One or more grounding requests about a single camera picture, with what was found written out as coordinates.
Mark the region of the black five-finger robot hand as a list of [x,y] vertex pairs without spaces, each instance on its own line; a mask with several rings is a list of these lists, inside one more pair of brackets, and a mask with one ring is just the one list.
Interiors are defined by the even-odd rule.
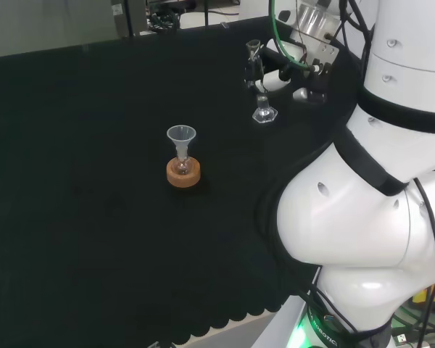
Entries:
[[260,55],[262,72],[255,81],[258,91],[275,95],[292,89],[296,102],[325,104],[328,99],[328,82],[333,65],[314,59],[314,65],[303,70],[283,61],[283,57],[271,48],[263,48]]

